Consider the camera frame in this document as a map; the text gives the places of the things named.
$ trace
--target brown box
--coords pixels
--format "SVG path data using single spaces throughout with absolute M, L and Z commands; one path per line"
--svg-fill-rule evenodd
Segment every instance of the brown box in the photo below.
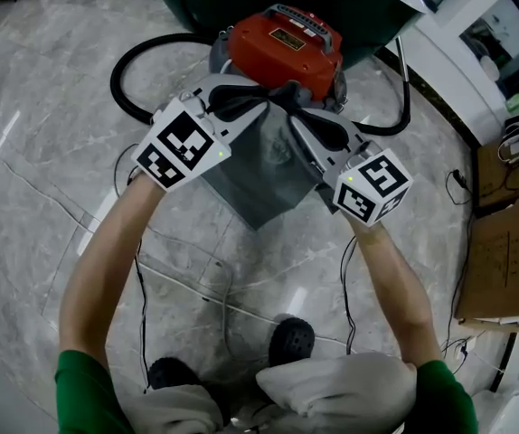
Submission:
M 459 320 L 513 316 L 519 316 L 519 200 L 475 221 L 455 313 Z
M 519 198 L 519 164 L 511 169 L 502 162 L 498 158 L 499 144 L 500 140 L 496 140 L 477 150 L 477 208 L 513 203 Z

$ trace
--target green shirt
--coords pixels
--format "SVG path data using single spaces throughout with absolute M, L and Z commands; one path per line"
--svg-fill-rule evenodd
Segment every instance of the green shirt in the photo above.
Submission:
M 109 372 L 95 359 L 82 352 L 63 352 L 54 380 L 60 432 L 133 433 Z M 478 433 L 473 402 L 444 362 L 429 362 L 418 369 L 416 404 L 405 428 L 405 434 Z

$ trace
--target beige pants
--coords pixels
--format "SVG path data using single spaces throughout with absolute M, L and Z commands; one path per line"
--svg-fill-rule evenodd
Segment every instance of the beige pants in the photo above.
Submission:
M 273 433 L 390 433 L 416 394 L 416 370 L 377 353 L 302 360 L 262 370 L 256 379 L 282 409 L 275 419 L 259 420 Z M 136 434 L 222 430 L 219 408 L 201 386 L 160 389 L 121 406 Z

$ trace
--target person's right arm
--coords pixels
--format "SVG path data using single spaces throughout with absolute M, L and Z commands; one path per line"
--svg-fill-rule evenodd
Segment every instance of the person's right arm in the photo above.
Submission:
M 360 245 L 378 302 L 401 349 L 402 360 L 419 368 L 441 360 L 429 297 L 380 222 L 372 228 L 346 217 Z

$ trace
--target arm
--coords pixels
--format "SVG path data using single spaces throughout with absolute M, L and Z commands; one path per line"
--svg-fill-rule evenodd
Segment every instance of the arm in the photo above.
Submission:
M 380 307 L 401 349 L 402 360 L 417 368 L 441 360 L 429 297 L 381 223 L 368 229 L 346 217 L 360 243 Z
M 164 195 L 164 190 L 140 174 L 93 235 L 62 298 L 61 352 L 83 352 L 108 368 L 107 333 L 141 236 Z

